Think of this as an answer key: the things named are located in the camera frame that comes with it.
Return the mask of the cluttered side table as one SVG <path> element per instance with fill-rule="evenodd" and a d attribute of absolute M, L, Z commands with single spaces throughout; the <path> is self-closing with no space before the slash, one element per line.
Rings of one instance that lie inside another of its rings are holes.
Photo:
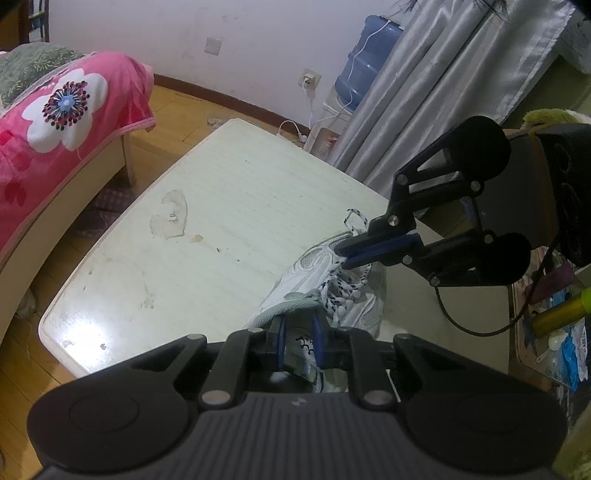
<path fill-rule="evenodd" d="M 510 373 L 548 391 L 572 392 L 590 379 L 590 278 L 569 262 L 512 287 L 515 312 Z"/>

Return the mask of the blue water bottle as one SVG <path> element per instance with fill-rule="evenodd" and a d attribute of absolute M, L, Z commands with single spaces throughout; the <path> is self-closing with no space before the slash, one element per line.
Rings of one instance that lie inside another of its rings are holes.
<path fill-rule="evenodd" d="M 361 104 L 403 32 L 398 23 L 385 17 L 366 18 L 359 41 L 335 79 L 335 94 L 342 106 L 355 111 Z"/>

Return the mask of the white black speckled shoelace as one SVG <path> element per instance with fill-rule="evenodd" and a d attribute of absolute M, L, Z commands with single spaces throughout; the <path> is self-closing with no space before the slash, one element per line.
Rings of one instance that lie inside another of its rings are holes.
<path fill-rule="evenodd" d="M 328 248 L 328 272 L 322 276 L 318 290 L 322 306 L 332 327 L 361 327 L 362 319 L 374 306 L 375 294 L 370 289 L 372 266 L 366 265 L 346 270 L 346 258 L 335 253 L 335 246 L 353 236 L 363 234 L 369 220 L 356 209 L 349 209 L 344 219 L 346 230 L 325 241 Z"/>

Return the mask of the black tracker box green light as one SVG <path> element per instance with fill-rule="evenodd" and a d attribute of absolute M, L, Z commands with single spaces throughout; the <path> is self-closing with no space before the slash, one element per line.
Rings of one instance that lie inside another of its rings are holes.
<path fill-rule="evenodd" d="M 532 249 L 553 246 L 577 266 L 590 263 L 590 126 L 556 124 L 509 135 L 501 226 Z"/>

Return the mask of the white water dispenser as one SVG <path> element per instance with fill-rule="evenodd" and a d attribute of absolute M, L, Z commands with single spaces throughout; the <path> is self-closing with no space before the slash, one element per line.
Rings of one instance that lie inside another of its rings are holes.
<path fill-rule="evenodd" d="M 311 131 L 304 144 L 304 151 L 319 159 L 327 160 L 332 147 L 345 131 L 352 116 L 353 111 L 346 107 L 346 102 L 342 101 L 335 88 L 332 88 L 322 102 L 322 111 L 318 117 L 312 119 Z"/>

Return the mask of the white wall socket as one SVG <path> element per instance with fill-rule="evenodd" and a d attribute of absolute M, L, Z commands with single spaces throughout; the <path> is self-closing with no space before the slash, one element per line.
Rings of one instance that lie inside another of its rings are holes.
<path fill-rule="evenodd" d="M 320 83 L 322 76 L 315 71 L 311 71 L 310 69 L 304 69 L 304 72 L 301 74 L 301 78 L 298 81 L 298 85 L 303 87 L 305 90 L 315 90 L 318 87 L 318 83 Z"/>

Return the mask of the white mint sneaker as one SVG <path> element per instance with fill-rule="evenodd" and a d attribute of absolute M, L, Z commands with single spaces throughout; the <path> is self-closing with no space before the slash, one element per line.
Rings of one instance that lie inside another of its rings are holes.
<path fill-rule="evenodd" d="M 344 259 L 335 254 L 335 247 L 355 234 L 356 230 L 339 233 L 305 251 L 247 321 L 249 328 L 263 328 L 280 314 L 295 316 L 287 321 L 286 371 L 274 373 L 273 383 L 301 379 L 315 393 L 348 389 L 344 371 L 318 367 L 311 325 L 303 317 L 308 307 L 320 308 L 331 327 L 361 329 L 375 338 L 380 335 L 387 293 L 385 267 L 373 263 L 346 270 Z"/>

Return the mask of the dark red slippers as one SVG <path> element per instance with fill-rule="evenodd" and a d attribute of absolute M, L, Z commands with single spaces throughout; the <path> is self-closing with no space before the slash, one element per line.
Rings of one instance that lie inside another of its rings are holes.
<path fill-rule="evenodd" d="M 74 231 L 83 237 L 99 238 L 134 200 L 130 188 L 104 187 L 77 217 Z"/>

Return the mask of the white wall switch plate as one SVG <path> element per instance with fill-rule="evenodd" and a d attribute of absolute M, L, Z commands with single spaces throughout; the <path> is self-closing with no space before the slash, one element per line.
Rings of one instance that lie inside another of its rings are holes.
<path fill-rule="evenodd" d="M 218 56 L 221 52 L 221 39 L 207 37 L 205 40 L 204 52 L 209 55 Z"/>

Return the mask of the grey curtain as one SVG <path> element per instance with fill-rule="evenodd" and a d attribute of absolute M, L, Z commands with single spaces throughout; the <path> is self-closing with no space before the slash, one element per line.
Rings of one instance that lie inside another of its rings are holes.
<path fill-rule="evenodd" d="M 570 1 L 422 1 L 329 153 L 387 196 L 394 173 L 475 115 L 503 123 L 555 58 Z"/>

